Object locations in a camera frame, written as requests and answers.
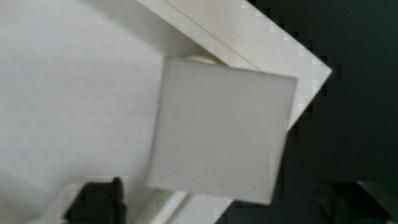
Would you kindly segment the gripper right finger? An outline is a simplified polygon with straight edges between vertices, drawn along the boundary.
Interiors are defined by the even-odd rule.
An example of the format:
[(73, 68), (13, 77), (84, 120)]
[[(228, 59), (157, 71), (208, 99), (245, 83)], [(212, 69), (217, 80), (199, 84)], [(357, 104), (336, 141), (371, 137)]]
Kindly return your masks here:
[(366, 182), (324, 182), (316, 224), (398, 224), (398, 202)]

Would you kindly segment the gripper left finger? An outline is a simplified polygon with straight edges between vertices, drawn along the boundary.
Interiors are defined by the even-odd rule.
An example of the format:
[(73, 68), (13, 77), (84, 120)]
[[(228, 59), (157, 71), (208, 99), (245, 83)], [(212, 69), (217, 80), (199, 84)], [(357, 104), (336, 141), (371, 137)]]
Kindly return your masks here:
[(87, 182), (66, 207), (57, 206), (41, 224), (126, 224), (123, 180)]

